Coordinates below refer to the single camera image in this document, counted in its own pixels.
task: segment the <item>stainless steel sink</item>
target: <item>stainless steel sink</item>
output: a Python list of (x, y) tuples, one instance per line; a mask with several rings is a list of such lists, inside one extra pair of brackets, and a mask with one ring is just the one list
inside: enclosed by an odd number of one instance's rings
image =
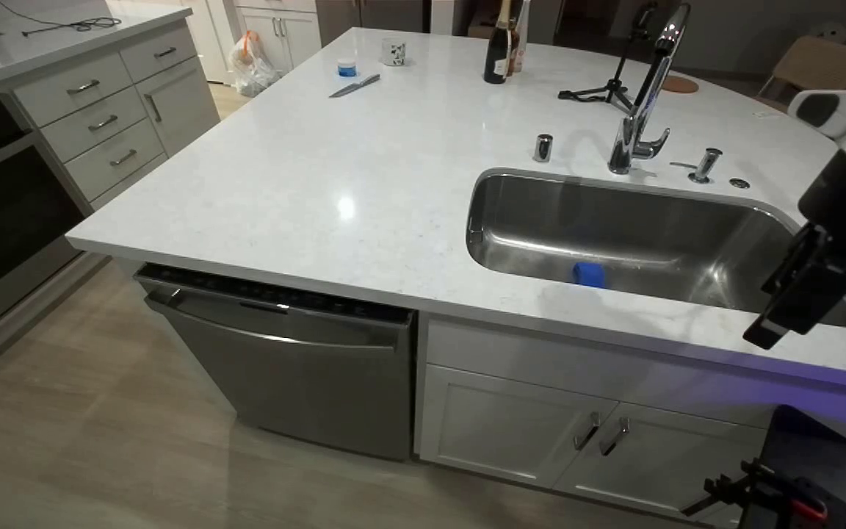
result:
[[(611, 290), (759, 310), (759, 284), (793, 231), (790, 218), (756, 203), (486, 169), (467, 250), (502, 273), (576, 281), (573, 268), (586, 263)], [(824, 323), (846, 325), (846, 301)]]

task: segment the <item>kitchen faucet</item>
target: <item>kitchen faucet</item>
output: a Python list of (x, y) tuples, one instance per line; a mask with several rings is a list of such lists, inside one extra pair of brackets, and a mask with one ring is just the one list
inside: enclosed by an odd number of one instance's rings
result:
[(687, 18), (690, 18), (690, 3), (677, 3), (677, 7), (667, 18), (660, 35), (654, 38), (651, 66), (646, 79), (640, 81), (632, 112), (623, 118), (615, 144), (611, 147), (608, 166), (613, 172), (627, 172), (632, 157), (654, 157), (670, 134), (670, 129), (664, 129), (658, 141), (640, 138), (640, 132), (648, 124), (651, 104), (658, 99), (660, 81), (667, 79), (676, 50), (684, 38)]

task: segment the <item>drawer handle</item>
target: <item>drawer handle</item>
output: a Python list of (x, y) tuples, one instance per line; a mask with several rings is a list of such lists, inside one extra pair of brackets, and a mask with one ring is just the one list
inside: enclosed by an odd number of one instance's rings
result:
[(87, 79), (87, 81), (69, 84), (66, 93), (84, 93), (84, 91), (94, 91), (96, 84), (98, 79)]
[(620, 420), (620, 431), (611, 441), (598, 442), (601, 457), (608, 457), (623, 442), (626, 434), (627, 434), (627, 420)]
[(129, 149), (129, 153), (123, 153), (119, 157), (112, 157), (109, 163), (112, 166), (119, 166), (119, 163), (125, 163), (129, 157), (134, 157), (138, 156), (138, 149)]
[(91, 124), (87, 129), (91, 129), (91, 132), (98, 132), (98, 129), (104, 129), (104, 126), (112, 126), (112, 124), (116, 124), (116, 119), (119, 119), (116, 115), (109, 115), (104, 119)]
[(153, 97), (153, 93), (145, 93), (145, 103), (150, 103), (150, 107), (153, 107), (153, 118), (154, 118), (154, 124), (160, 124), (160, 112), (159, 112), (159, 104), (154, 104), (154, 97)]
[(582, 453), (596, 438), (596, 431), (598, 431), (598, 414), (593, 412), (586, 434), (579, 434), (576, 442), (573, 442), (576, 453)]
[(163, 57), (163, 54), (169, 54), (169, 52), (176, 52), (179, 47), (163, 47), (160, 52), (154, 52), (154, 57)]

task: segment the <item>stainless steel dishwasher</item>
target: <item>stainless steel dishwasher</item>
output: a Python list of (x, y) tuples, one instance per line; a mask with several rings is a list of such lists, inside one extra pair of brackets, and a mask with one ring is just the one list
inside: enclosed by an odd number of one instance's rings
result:
[(414, 310), (159, 263), (138, 281), (242, 422), (410, 454)]

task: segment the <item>white countertop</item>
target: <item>white countertop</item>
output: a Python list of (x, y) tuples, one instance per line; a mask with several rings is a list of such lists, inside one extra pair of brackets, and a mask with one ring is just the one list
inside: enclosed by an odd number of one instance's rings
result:
[[(410, 66), (375, 65), (383, 35), (408, 40)], [(364, 72), (382, 69), (382, 81), (329, 99), (344, 54), (358, 54)], [(482, 62), (474, 38), (351, 29), (66, 238), (129, 262), (846, 385), (846, 329), (815, 325), (767, 353), (740, 337), (749, 310), (494, 273), (463, 246), (473, 184), (486, 166), (749, 196), (802, 222), (795, 200), (830, 157), (828, 138), (702, 81), (699, 93), (660, 93), (646, 138), (673, 126), (664, 153), (613, 175), (605, 157), (620, 112), (554, 99), (561, 88), (601, 84), (613, 57), (529, 47), (507, 84), (483, 84)], [(627, 65), (626, 84), (640, 77), (643, 65)], [(536, 132), (554, 134), (549, 163), (530, 162)], [(695, 162), (708, 144), (721, 147), (715, 182), (693, 184), (670, 162)]]
[(109, 47), (115, 40), (134, 38), (145, 29), (163, 27), (169, 21), (182, 21), (190, 12), (182, 5), (123, 5), (123, 7), (81, 7), (81, 12), (60, 12), (60, 21), (81, 21), (81, 18), (96, 18), (96, 15), (112, 15), (119, 22), (112, 29), (53, 29), (53, 31), (34, 31), (34, 35), (21, 35), (22, 29), (41, 29), (43, 22), (31, 22), (22, 18), (13, 18), (7, 12), (0, 12), (0, 81), (50, 66), (56, 62)]

